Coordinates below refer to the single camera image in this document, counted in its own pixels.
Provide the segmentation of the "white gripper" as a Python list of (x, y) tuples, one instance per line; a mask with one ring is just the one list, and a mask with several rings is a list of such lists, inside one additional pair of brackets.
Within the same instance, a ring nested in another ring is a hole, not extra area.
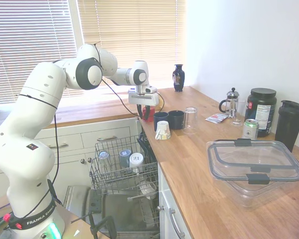
[(137, 105), (139, 117), (143, 117), (142, 105), (146, 106), (146, 120), (149, 120), (151, 116), (151, 106), (157, 106), (159, 104), (158, 93), (145, 93), (138, 94), (135, 90), (129, 90), (129, 103)]

